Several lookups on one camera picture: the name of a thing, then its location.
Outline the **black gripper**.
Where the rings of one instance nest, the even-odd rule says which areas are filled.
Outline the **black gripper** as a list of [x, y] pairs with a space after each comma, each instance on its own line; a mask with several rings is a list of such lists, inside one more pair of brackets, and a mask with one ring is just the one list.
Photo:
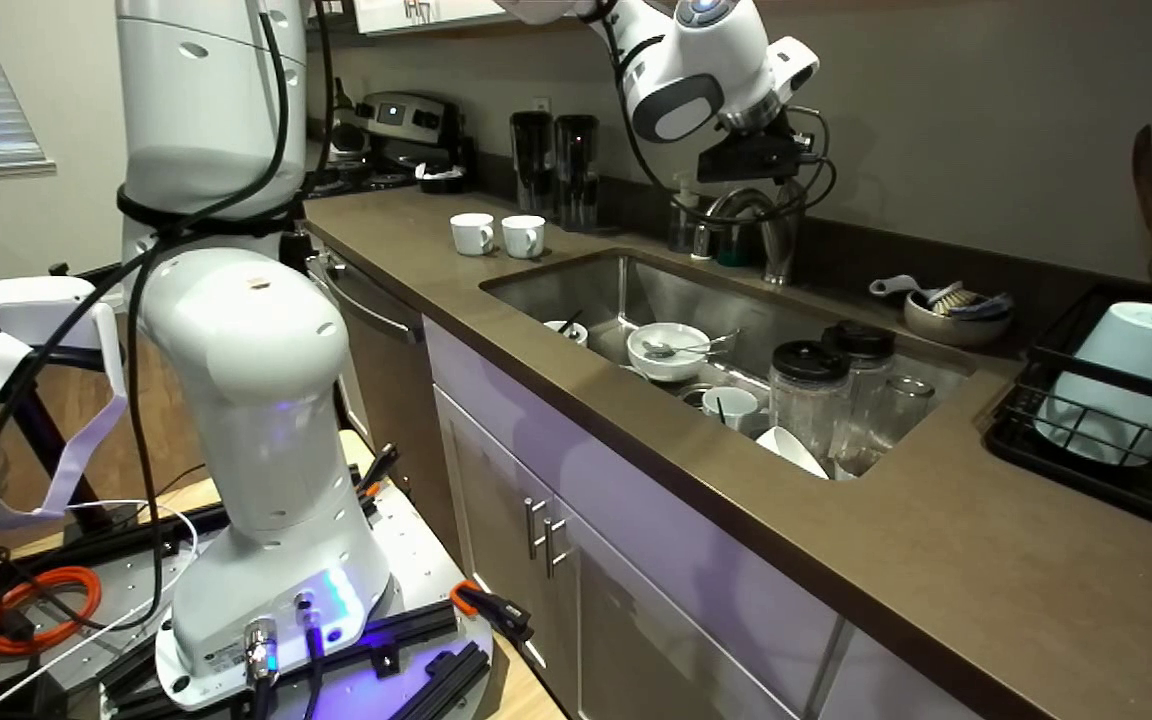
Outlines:
[[806, 135], [789, 133], [750, 133], [750, 135], [729, 135], [714, 149], [698, 152], [698, 180], [791, 180], [802, 166], [802, 152], [813, 149]]

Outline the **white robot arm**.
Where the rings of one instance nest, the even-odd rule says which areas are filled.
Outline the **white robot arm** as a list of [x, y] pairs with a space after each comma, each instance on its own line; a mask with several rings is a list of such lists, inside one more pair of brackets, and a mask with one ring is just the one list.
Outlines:
[[[578, 19], [615, 52], [633, 133], [766, 135], [821, 58], [750, 0], [496, 0]], [[305, 192], [305, 0], [114, 0], [129, 177], [114, 208], [155, 235], [129, 315], [183, 383], [228, 530], [180, 574], [155, 682], [183, 712], [256, 696], [354, 649], [391, 568], [353, 483], [333, 389], [335, 306], [259, 245]]]

